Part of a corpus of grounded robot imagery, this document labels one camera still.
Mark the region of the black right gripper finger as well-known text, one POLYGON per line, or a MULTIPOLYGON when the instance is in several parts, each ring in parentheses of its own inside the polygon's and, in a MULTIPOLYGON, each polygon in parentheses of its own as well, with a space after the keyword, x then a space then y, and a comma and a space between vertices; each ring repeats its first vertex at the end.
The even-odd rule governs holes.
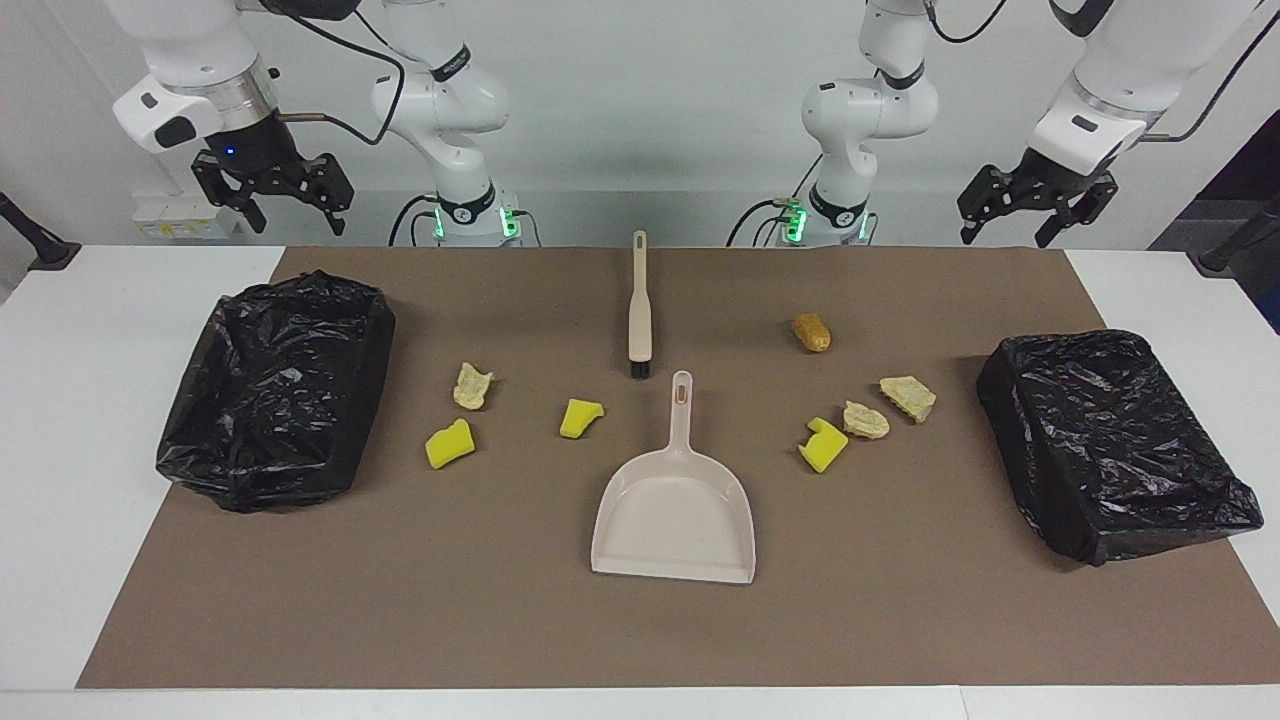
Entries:
POLYGON ((332 152, 287 163, 285 188, 293 199, 317 209, 335 237, 343 236, 346 219, 342 214, 355 200, 355 187, 332 152))
POLYGON ((211 205, 230 208, 239 213, 255 233, 260 234, 265 231, 268 220, 253 199, 253 188, 244 182, 237 188, 232 188, 211 151, 201 150, 197 152, 192 161, 192 173, 211 205))

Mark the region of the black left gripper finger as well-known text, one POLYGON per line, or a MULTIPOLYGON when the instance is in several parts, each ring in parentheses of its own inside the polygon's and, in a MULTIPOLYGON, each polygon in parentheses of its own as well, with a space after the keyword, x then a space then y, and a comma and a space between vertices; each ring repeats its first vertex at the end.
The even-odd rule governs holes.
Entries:
POLYGON ((1036 245, 1047 249, 1060 233, 1074 225, 1089 225, 1110 204, 1117 192, 1117 182, 1112 176, 1101 176, 1078 199, 1069 201, 1060 196, 1051 205, 1050 217, 1036 232, 1036 245))
POLYGON ((1018 168, 1005 172, 996 165, 982 167, 957 196, 963 219, 961 242, 973 245, 987 223, 1028 209, 1034 202, 1034 195, 1036 181, 1018 168))

